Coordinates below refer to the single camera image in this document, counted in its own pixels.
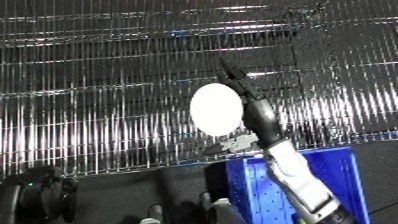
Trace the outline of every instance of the robotic arm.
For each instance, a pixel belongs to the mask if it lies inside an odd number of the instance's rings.
[[[224,60],[221,60],[221,65],[225,75],[219,75],[219,81],[242,98],[243,123],[258,138],[269,176],[285,192],[299,216],[309,224],[356,223],[332,192],[311,173],[307,160],[294,148],[291,140],[282,138],[279,122],[268,99],[255,89],[246,73]],[[240,149],[236,144],[238,138],[219,147]]]

